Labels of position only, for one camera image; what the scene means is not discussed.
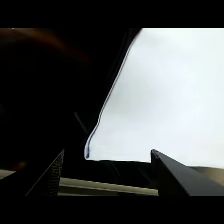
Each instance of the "white cloth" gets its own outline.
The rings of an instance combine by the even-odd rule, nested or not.
[[[224,29],[143,29],[89,137],[90,160],[224,168]]]

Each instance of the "white fabric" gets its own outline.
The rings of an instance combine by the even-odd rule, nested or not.
[[[85,156],[150,162],[151,149],[224,168],[224,29],[143,29],[133,41]]]

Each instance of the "white sheet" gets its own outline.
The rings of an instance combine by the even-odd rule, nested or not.
[[[85,147],[90,160],[224,168],[224,29],[143,29]]]

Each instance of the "white towel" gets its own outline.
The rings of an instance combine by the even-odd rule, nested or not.
[[[224,29],[143,29],[90,135],[85,158],[224,168]]]

